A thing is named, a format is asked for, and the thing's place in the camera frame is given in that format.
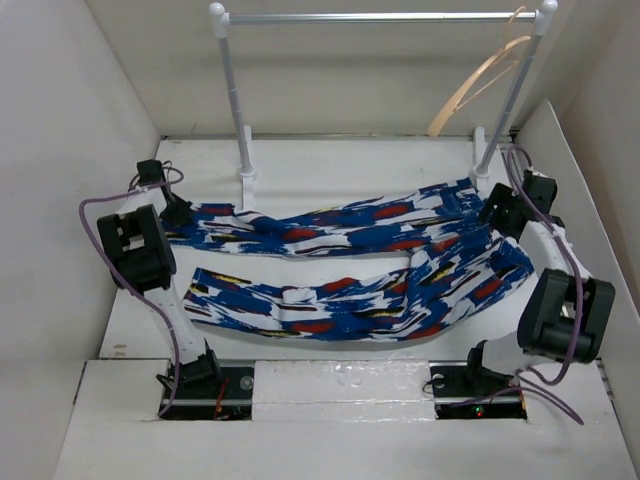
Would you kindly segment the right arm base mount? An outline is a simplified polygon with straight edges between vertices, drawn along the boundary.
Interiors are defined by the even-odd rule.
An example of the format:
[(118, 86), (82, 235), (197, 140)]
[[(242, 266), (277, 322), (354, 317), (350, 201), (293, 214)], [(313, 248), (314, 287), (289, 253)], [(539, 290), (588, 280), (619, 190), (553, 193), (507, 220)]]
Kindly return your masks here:
[(423, 392), (437, 420), (526, 420), (522, 394), (509, 376), (470, 373), (462, 361), (429, 364)]

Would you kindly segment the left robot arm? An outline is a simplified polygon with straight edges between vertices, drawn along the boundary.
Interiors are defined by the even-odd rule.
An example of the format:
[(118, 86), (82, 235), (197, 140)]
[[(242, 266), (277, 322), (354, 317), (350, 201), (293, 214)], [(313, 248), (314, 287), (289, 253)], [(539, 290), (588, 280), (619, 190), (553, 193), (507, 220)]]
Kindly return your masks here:
[(125, 205), (96, 222), (101, 252), (114, 267), (116, 285), (144, 299), (174, 355), (158, 381), (171, 397), (212, 398), (224, 385), (223, 373), (177, 293), (177, 263), (167, 237), (170, 227), (193, 224), (191, 203), (172, 192), (169, 165), (150, 159), (136, 168)]

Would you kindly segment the beige wooden hanger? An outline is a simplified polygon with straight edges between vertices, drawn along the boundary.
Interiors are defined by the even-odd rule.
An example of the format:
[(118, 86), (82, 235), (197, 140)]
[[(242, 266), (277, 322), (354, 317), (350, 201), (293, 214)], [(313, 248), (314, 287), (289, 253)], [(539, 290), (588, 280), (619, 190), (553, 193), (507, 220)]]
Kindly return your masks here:
[(530, 35), (513, 36), (512, 24), (521, 14), (527, 12), (526, 6), (520, 6), (511, 14), (505, 26), (503, 45), (479, 65), (450, 96), (427, 127), (427, 136), (438, 137), (459, 110), (516, 69), (522, 58), (518, 53), (531, 42), (532, 37)]

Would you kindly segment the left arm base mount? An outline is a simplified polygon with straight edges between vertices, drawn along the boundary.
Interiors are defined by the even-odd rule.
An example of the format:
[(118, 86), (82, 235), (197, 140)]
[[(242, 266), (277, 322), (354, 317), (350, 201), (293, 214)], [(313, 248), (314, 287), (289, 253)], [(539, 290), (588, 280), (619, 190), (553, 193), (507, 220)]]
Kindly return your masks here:
[(245, 421), (252, 417), (255, 364), (223, 363), (222, 380), (213, 386), (180, 386), (169, 409), (172, 421)]

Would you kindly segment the blue patterned trousers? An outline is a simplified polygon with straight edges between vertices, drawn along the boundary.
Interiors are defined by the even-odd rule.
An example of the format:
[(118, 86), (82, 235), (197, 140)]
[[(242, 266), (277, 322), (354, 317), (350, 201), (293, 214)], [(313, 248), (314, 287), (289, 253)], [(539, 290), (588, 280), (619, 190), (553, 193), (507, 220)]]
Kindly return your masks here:
[(469, 179), (288, 218), (201, 203), (168, 226), (175, 247), (292, 265), (288, 281), (198, 266), (189, 318), (242, 333), (324, 342), (418, 340), (498, 303), (534, 271), (527, 254), (479, 220)]

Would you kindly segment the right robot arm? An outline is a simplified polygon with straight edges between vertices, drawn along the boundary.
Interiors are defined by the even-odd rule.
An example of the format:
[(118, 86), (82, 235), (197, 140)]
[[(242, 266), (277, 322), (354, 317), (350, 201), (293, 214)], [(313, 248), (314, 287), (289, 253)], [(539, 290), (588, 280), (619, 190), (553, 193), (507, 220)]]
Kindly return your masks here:
[(473, 393), (542, 363), (558, 362), (566, 371), (599, 354), (616, 291), (577, 258), (563, 221), (550, 213), (556, 195), (554, 179), (528, 169), (516, 188), (496, 184), (481, 210), (481, 222), (516, 240), (529, 256), (537, 283), (516, 330), (470, 350), (462, 381)]

